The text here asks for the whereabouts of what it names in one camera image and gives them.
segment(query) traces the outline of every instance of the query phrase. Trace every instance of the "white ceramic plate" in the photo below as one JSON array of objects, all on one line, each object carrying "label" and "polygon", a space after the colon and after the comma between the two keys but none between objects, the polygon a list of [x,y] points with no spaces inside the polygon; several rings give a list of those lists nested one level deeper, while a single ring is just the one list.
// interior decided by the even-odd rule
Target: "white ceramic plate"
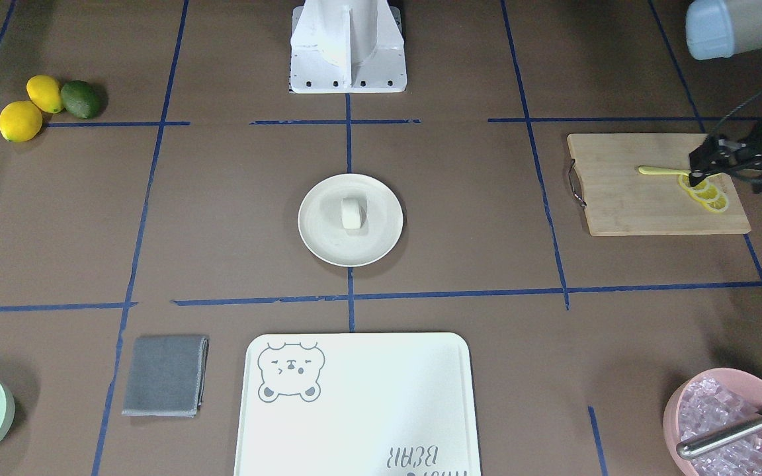
[{"label": "white ceramic plate", "polygon": [[[365,212],[360,229],[345,229],[341,203],[356,198]],[[324,262],[357,267],[376,262],[402,235],[404,216],[396,194],[375,178],[342,174],[316,184],[299,207],[299,235]]]},{"label": "white ceramic plate", "polygon": [[469,348],[451,333],[262,335],[235,476],[480,476]]}]

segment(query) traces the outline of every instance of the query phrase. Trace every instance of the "white tray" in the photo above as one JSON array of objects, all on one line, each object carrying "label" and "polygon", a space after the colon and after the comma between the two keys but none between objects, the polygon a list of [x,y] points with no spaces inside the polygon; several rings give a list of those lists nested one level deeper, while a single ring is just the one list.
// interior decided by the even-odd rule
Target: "white tray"
[{"label": "white tray", "polygon": [[235,476],[443,473],[481,475],[459,335],[262,335],[249,344]]}]

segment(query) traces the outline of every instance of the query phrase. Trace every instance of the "black cord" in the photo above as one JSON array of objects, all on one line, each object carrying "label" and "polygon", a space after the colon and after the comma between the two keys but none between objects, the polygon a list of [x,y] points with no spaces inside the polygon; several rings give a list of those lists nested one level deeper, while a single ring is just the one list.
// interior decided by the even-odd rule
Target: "black cord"
[{"label": "black cord", "polygon": [[719,127],[722,126],[722,123],[727,121],[729,118],[731,118],[732,115],[737,114],[737,111],[739,111],[742,108],[745,108],[745,106],[749,105],[753,100],[758,99],[758,97],[762,96],[762,90],[758,91],[758,93],[754,94],[749,99],[744,100],[743,103],[741,103],[739,106],[736,106],[729,112],[728,114],[725,114],[725,117],[721,118],[719,122],[716,123],[716,126],[713,127],[713,130],[711,130],[710,133],[708,133],[708,136],[715,136],[717,132],[719,132]]}]

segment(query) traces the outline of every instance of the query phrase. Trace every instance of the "folded gray cloth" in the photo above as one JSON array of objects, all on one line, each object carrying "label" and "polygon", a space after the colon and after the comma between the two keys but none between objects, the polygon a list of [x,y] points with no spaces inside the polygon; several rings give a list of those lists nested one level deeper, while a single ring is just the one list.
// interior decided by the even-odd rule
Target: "folded gray cloth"
[{"label": "folded gray cloth", "polygon": [[202,404],[207,358],[206,335],[138,337],[122,414],[192,418]]}]

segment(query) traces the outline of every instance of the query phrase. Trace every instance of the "bear face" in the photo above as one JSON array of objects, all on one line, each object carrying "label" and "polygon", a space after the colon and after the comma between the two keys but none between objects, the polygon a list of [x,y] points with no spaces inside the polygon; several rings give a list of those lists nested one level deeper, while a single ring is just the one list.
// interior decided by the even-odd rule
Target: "bear face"
[{"label": "bear face", "polygon": [[257,358],[263,383],[258,397],[272,403],[279,395],[299,395],[302,400],[319,398],[319,372],[325,364],[325,354],[314,344],[282,344],[267,346]]}]

